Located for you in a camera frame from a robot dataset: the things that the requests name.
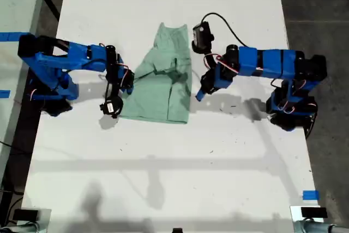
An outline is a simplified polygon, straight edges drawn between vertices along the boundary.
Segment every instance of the cable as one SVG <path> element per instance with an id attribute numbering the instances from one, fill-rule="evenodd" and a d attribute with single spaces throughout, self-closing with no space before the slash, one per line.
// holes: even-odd
<path id="1" fill-rule="evenodd" d="M 222 62 L 221 60 L 217 59 L 218 63 L 222 64 L 224 67 L 226 67 L 227 69 L 235 72 L 236 74 L 239 74 L 239 71 L 233 69 L 232 67 L 229 67 L 227 64 L 225 64 L 224 62 Z"/>
<path id="2" fill-rule="evenodd" d="M 36 90 L 37 90 L 37 89 L 34 89 L 34 90 L 31 92 L 31 98 L 30 98 L 29 101 L 32 101 L 33 94 L 34 94 L 34 92 L 35 92 Z"/>
<path id="3" fill-rule="evenodd" d="M 226 23 L 227 27 L 229 28 L 230 32 L 234 35 L 234 37 L 235 37 L 243 46 L 247 46 L 245 43 L 243 43 L 243 42 L 241 41 L 241 39 L 238 38 L 238 36 L 235 34 L 235 32 L 233 31 L 233 29 L 230 27 L 230 25 L 228 24 L 228 22 L 225 20 L 225 18 L 222 17 L 221 15 L 219 15 L 218 13 L 216 13 L 216 12 L 211 12 L 211 13 L 206 14 L 205 16 L 203 16 L 203 18 L 202 18 L 202 20 L 201 20 L 201 23 L 203 23 L 204 19 L 205 19 L 206 17 L 208 17 L 209 15 L 216 15 L 216 16 L 220 17 L 220 18 Z"/>
<path id="4" fill-rule="evenodd" d="M 23 197 L 17 199 L 17 200 L 12 204 L 12 206 L 10 207 L 10 209 L 9 209 L 9 211 L 8 211 L 8 213 L 7 213 L 5 225 L 9 224 L 9 219 L 10 219 L 10 214 L 11 214 L 12 208 L 13 208 L 18 202 L 20 202 L 22 199 L 23 199 Z"/>
<path id="5" fill-rule="evenodd" d="M 4 190 L 4 189 L 0 189 L 0 192 L 8 192 L 8 193 L 12 193 L 12 194 L 19 195 L 19 196 L 23 196 L 24 195 L 24 193 L 22 193 L 22 192 L 8 191 L 8 190 Z"/>
<path id="6" fill-rule="evenodd" d="M 207 69 L 210 69 L 210 66 L 207 64 L 207 61 L 206 61 L 206 57 L 209 56 L 209 55 L 211 55 L 211 56 L 216 56 L 216 58 L 217 58 L 217 57 L 219 57 L 219 58 L 222 57 L 222 55 L 217 54 L 217 53 L 209 53 L 209 54 L 206 54 L 206 55 L 203 57 L 203 64 L 205 65 L 205 67 L 206 67 Z"/>
<path id="7" fill-rule="evenodd" d="M 31 154 L 31 153 L 29 153 L 29 152 L 26 152 L 26 151 L 24 151 L 24 150 L 22 150 L 22 149 L 20 149 L 20 148 L 18 148 L 18 147 L 15 147 L 15 146 L 13 146 L 13 145 L 7 144 L 7 143 L 5 143 L 5 142 L 0 141 L 0 143 L 3 144 L 3 145 L 5 145 L 5 146 L 14 148 L 14 149 L 16 149 L 16 150 L 18 150 L 18 151 L 21 151 L 23 154 L 27 154 L 27 155 Z"/>
<path id="8" fill-rule="evenodd" d="M 124 82 L 124 79 L 125 79 L 125 77 L 126 77 L 126 74 L 127 74 L 127 72 L 129 71 L 129 67 L 128 67 L 127 65 L 123 64 L 123 63 L 116 63 L 116 64 L 117 64 L 117 65 L 122 65 L 123 67 L 126 68 L 126 73 L 125 73 L 124 76 L 122 77 L 121 83 L 120 83 L 120 87 L 122 87 L 122 83 Z"/>
<path id="9" fill-rule="evenodd" d="M 292 107 L 292 110 L 291 110 L 290 112 L 287 112 L 287 111 L 284 110 L 284 113 L 286 113 L 286 114 L 292 114 L 295 110 L 296 110 L 296 109 L 295 109 L 294 106 L 293 106 L 293 107 Z"/>
<path id="10" fill-rule="evenodd" d="M 278 88 L 278 86 L 273 85 L 273 83 L 274 83 L 275 80 L 276 80 L 276 79 L 273 79 L 273 80 L 270 82 L 270 85 L 271 85 L 272 87 Z"/>

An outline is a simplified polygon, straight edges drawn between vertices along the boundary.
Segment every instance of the white table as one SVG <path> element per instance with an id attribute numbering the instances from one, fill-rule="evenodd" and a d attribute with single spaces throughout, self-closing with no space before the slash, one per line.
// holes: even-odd
<path id="1" fill-rule="evenodd" d="M 43 0 L 0 0 L 0 32 L 35 34 Z M 17 56 L 18 42 L 0 42 L 0 89 L 10 90 L 10 97 L 0 99 L 0 140 L 12 144 L 28 67 Z M 10 148 L 0 144 L 0 181 Z"/>
<path id="2" fill-rule="evenodd" d="M 64 0 L 57 37 L 115 45 L 135 69 L 160 22 L 190 29 L 210 11 L 250 46 L 287 48 L 280 0 Z M 237 43 L 219 18 L 207 20 L 214 51 Z M 23 200 L 52 209 L 50 232 L 293 232 L 290 206 L 314 190 L 303 130 L 287 133 L 259 112 L 273 90 L 268 79 L 236 77 L 197 102 L 205 67 L 191 58 L 186 125 L 116 124 L 99 110 L 106 83 L 98 73 L 72 72 L 80 97 L 72 111 L 41 116 Z"/>

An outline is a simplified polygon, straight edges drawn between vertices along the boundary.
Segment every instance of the black cable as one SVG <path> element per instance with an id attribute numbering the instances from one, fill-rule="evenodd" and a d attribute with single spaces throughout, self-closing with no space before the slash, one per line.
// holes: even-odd
<path id="1" fill-rule="evenodd" d="M 0 141 L 0 143 L 3 144 L 3 145 L 5 145 L 5 146 L 14 148 L 14 149 L 16 149 L 16 150 L 18 150 L 18 151 L 21 151 L 23 154 L 31 154 L 31 153 L 29 153 L 29 152 L 26 152 L 26 151 L 24 151 L 24 150 L 22 150 L 22 149 L 20 149 L 20 148 L 18 148 L 18 147 L 12 146 L 12 145 L 7 144 L 7 143 L 5 143 L 5 142 Z"/>
<path id="2" fill-rule="evenodd" d="M 12 194 L 15 194 L 15 195 L 18 195 L 18 196 L 23 196 L 24 195 L 24 193 L 22 193 L 22 192 L 8 191 L 8 190 L 4 190 L 4 189 L 0 189 L 0 192 L 8 192 L 8 193 L 12 193 Z"/>
<path id="3" fill-rule="evenodd" d="M 218 17 L 220 17 L 227 25 L 227 27 L 229 28 L 230 32 L 234 35 L 234 37 L 243 45 L 243 46 L 247 46 L 245 43 L 243 43 L 241 41 L 241 39 L 238 38 L 238 36 L 235 34 L 235 32 L 233 31 L 233 29 L 230 27 L 230 25 L 228 24 L 228 22 L 225 20 L 224 17 L 222 17 L 221 15 L 219 15 L 218 13 L 216 12 L 211 12 L 211 13 L 208 13 L 206 14 L 205 16 L 203 16 L 202 20 L 201 20 L 201 23 L 203 23 L 204 19 L 209 16 L 209 15 L 216 15 Z"/>
<path id="4" fill-rule="evenodd" d="M 275 80 L 276 80 L 276 79 L 273 79 L 273 80 L 270 82 L 270 85 L 271 85 L 272 87 L 278 88 L 278 86 L 273 85 L 273 83 L 274 83 Z"/>
<path id="5" fill-rule="evenodd" d="M 23 197 L 17 199 L 13 204 L 12 206 L 10 207 L 8 213 L 7 213 L 7 217 L 6 217 L 6 221 L 5 221 L 5 225 L 7 226 L 7 224 L 9 224 L 9 221 L 10 221 L 10 214 L 11 214 L 11 210 L 12 208 L 18 203 L 20 202 L 21 200 L 23 199 Z"/>

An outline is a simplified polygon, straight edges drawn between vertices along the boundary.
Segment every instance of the white table surface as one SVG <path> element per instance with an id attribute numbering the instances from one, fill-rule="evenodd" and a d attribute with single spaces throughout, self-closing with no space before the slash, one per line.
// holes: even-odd
<path id="1" fill-rule="evenodd" d="M 35 34 L 43 0 L 0 0 L 0 32 Z M 18 42 L 0 42 L 0 89 L 10 97 L 0 99 L 0 140 L 12 144 L 21 110 L 28 67 L 17 56 Z M 0 181 L 10 148 L 0 144 Z"/>
<path id="2" fill-rule="evenodd" d="M 115 45 L 134 70 L 161 22 L 186 23 L 192 39 L 210 11 L 250 46 L 287 48 L 281 0 L 64 0 L 57 37 Z M 213 51 L 237 43 L 219 18 L 207 20 Z M 72 111 L 41 116 L 23 200 L 52 210 L 49 232 L 293 232 L 290 206 L 314 190 L 303 130 L 285 132 L 259 112 L 268 79 L 239 76 L 197 102 L 205 67 L 191 58 L 188 124 L 115 123 L 99 110 L 98 73 L 71 73 L 80 97 Z"/>

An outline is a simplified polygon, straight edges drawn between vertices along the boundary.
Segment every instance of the green cloth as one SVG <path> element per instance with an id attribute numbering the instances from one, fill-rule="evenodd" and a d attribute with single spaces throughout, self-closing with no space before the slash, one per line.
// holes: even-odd
<path id="1" fill-rule="evenodd" d="M 191 94 L 188 29 L 161 23 L 153 48 L 135 71 L 134 90 L 123 94 L 121 117 L 187 123 Z"/>

